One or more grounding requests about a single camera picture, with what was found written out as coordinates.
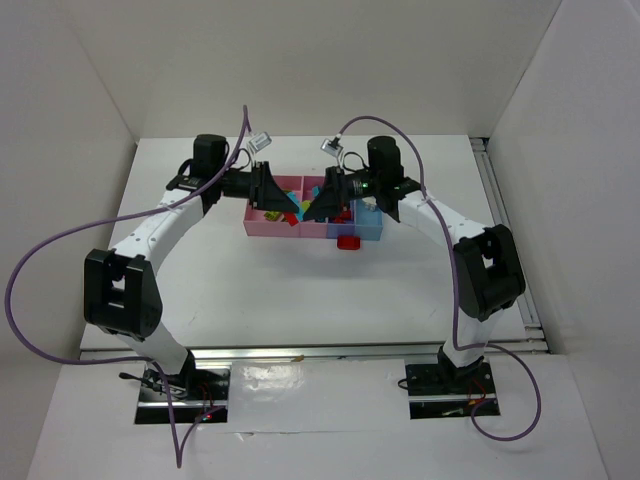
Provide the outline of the long green lego brick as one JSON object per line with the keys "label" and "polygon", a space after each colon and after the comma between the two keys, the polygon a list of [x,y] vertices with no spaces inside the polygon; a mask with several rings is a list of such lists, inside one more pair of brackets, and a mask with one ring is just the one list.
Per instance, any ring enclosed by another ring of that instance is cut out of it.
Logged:
{"label": "long green lego brick", "polygon": [[277,222],[281,216],[282,213],[277,211],[269,211],[264,214],[264,218],[271,222]]}

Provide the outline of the wide red lego brick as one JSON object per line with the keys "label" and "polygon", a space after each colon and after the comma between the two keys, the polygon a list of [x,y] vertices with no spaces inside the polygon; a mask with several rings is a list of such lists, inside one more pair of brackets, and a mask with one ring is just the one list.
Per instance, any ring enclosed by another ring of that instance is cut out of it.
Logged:
{"label": "wide red lego brick", "polygon": [[356,251],[361,248],[361,239],[355,235],[339,235],[336,246],[340,250]]}

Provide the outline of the grey white lego piece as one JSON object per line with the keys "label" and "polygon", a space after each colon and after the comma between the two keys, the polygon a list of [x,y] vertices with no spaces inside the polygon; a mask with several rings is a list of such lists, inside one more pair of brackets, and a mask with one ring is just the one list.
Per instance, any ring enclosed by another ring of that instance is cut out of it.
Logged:
{"label": "grey white lego piece", "polygon": [[377,204],[375,202],[369,202],[369,201],[363,200],[363,204],[370,211],[375,211],[377,209]]}

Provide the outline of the multicolour lego stack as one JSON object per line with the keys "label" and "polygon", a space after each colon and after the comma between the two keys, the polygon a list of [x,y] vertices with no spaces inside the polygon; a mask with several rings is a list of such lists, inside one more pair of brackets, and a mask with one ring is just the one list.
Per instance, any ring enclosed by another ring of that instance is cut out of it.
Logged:
{"label": "multicolour lego stack", "polygon": [[298,225],[303,220],[304,213],[310,207],[311,201],[303,200],[301,202],[297,202],[296,205],[298,207],[298,210],[295,213],[284,212],[282,214],[282,221],[287,223],[291,227]]}

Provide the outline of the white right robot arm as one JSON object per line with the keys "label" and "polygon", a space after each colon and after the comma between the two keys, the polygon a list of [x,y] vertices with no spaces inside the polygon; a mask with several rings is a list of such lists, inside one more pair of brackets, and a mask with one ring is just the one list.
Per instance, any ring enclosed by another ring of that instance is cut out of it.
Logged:
{"label": "white right robot arm", "polygon": [[367,156],[365,166],[353,172],[327,168],[304,217],[336,217],[350,202],[372,197],[391,219],[443,246],[451,266],[453,320],[437,354],[438,375],[443,384],[468,379],[484,359],[497,320],[526,288],[513,235],[503,224],[470,220],[430,196],[406,176],[394,138],[371,138]]}

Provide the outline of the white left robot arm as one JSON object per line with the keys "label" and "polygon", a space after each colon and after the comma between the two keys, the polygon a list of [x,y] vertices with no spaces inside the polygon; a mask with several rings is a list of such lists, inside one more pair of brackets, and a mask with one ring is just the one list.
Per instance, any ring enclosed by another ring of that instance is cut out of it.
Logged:
{"label": "white left robot arm", "polygon": [[84,262],[87,323],[116,336],[147,358],[143,382],[156,391],[188,396],[207,376],[193,353],[161,321],[163,303],[156,275],[184,235],[222,197],[245,199],[262,211],[296,215],[298,205],[279,187],[266,162],[248,171],[232,167],[227,139],[201,134],[193,155],[167,184],[157,213],[108,250],[92,250]]}

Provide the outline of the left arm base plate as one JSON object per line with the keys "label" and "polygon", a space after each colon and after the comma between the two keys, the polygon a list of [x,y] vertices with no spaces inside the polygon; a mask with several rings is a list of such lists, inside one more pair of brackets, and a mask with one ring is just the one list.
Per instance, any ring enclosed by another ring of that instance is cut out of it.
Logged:
{"label": "left arm base plate", "polygon": [[[226,423],[230,380],[231,369],[228,366],[215,366],[198,369],[187,390],[171,385],[175,422],[189,424],[202,418],[201,422],[205,424]],[[142,375],[134,423],[169,423],[164,385],[157,372],[152,369],[146,369]]]}

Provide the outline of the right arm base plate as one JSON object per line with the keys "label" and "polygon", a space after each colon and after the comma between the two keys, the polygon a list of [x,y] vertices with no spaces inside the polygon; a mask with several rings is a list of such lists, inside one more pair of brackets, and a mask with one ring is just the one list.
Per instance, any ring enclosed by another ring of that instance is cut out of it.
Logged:
{"label": "right arm base plate", "polygon": [[408,364],[406,375],[398,381],[408,394],[409,415],[412,420],[452,419],[469,417],[479,406],[477,416],[499,416],[491,367],[483,362],[470,376],[446,383],[436,364]]}

